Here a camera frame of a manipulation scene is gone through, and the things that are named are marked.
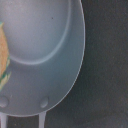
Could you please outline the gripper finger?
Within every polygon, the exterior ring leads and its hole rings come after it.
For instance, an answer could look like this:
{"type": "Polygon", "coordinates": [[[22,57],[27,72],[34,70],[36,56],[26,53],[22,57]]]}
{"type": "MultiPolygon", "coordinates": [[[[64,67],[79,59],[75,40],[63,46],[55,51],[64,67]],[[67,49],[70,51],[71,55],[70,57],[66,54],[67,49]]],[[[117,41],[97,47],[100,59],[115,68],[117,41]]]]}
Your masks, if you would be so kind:
{"type": "Polygon", "coordinates": [[[7,68],[10,64],[7,39],[3,30],[3,23],[0,23],[0,91],[10,78],[7,68]]]}

